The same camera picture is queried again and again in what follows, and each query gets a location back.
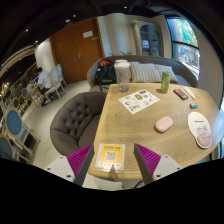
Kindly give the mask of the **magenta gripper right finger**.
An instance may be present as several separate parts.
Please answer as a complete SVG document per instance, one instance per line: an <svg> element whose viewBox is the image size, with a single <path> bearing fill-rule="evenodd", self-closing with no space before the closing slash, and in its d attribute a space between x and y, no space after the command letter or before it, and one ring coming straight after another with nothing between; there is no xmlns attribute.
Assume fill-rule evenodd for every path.
<svg viewBox="0 0 224 224"><path fill-rule="evenodd" d="M182 169L169 155L159 155L137 143L134 144L134 155L145 185Z"/></svg>

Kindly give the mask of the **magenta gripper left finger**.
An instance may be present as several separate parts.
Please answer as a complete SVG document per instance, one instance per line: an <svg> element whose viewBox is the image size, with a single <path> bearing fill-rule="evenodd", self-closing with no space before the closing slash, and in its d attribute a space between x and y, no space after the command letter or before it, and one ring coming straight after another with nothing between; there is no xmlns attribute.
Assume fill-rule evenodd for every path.
<svg viewBox="0 0 224 224"><path fill-rule="evenodd" d="M82 186L94 155L94 146L88 145L69 156L59 156L45 170Z"/></svg>

